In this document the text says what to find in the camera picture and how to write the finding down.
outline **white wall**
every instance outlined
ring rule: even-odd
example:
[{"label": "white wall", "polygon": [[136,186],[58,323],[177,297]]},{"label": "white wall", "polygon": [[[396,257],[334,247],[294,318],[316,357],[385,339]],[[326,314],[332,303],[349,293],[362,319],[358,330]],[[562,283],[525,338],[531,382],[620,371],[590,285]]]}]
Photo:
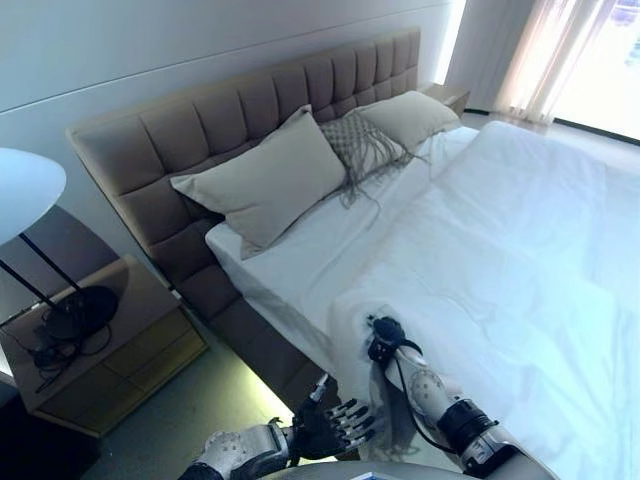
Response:
[{"label": "white wall", "polygon": [[467,0],[447,83],[471,90],[467,108],[491,111],[535,0]]},{"label": "white wall", "polygon": [[0,0],[0,145],[58,161],[59,204],[140,251],[64,138],[81,119],[395,29],[433,78],[453,0]]}]

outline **curtain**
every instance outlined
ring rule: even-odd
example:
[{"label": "curtain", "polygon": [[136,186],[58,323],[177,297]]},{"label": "curtain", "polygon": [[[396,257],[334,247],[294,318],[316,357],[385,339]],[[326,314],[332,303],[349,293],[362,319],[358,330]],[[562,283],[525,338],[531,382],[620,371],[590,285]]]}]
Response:
[{"label": "curtain", "polygon": [[616,0],[536,0],[494,110],[534,123],[553,109],[577,62],[588,55]]}]

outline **bedside table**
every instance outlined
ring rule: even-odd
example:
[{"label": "bedside table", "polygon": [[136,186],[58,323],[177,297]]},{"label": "bedside table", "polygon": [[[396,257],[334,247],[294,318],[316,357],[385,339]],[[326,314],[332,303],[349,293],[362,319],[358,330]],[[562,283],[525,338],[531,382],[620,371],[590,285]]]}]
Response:
[{"label": "bedside table", "polygon": [[[2,330],[30,348],[48,307],[40,306],[5,324],[0,342],[27,411],[82,433],[101,437],[206,350],[180,302],[133,257],[121,258],[78,282],[110,287],[120,299],[107,329],[89,337],[80,355],[53,383],[42,384],[31,356]],[[53,297],[53,301],[69,291]]]},{"label": "bedside table", "polygon": [[456,115],[459,117],[464,113],[467,101],[469,100],[469,94],[471,93],[469,90],[464,88],[440,85],[438,83],[431,83],[429,85],[418,87],[418,91],[442,102],[444,105],[456,112]]}]

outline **robotic arm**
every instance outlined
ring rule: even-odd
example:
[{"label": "robotic arm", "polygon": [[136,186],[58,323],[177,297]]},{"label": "robotic arm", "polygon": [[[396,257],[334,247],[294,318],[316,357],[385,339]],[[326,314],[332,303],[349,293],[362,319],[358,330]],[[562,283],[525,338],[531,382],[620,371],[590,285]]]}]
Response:
[{"label": "robotic arm", "polygon": [[241,432],[216,432],[204,452],[179,480],[243,480],[261,478],[296,466],[300,458],[317,460],[358,448],[375,431],[369,407],[351,400],[318,412],[329,376],[324,374],[290,427],[274,418]]},{"label": "robotic arm", "polygon": [[400,324],[390,318],[370,318],[373,340],[369,357],[401,391],[420,420],[437,431],[448,447],[432,445],[458,456],[466,475],[476,478],[558,480],[534,459],[497,421],[492,421],[462,394],[449,393],[443,381],[424,361],[420,348],[405,338]]}]

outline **beige headboard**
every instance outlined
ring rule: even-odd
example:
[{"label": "beige headboard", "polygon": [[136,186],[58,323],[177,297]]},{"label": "beige headboard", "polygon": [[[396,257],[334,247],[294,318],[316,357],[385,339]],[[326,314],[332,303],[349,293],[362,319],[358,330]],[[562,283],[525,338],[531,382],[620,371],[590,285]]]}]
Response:
[{"label": "beige headboard", "polygon": [[221,217],[169,178],[239,155],[301,105],[324,122],[415,89],[419,45],[411,28],[92,120],[68,138],[145,252],[211,317],[238,296],[204,242]]}]

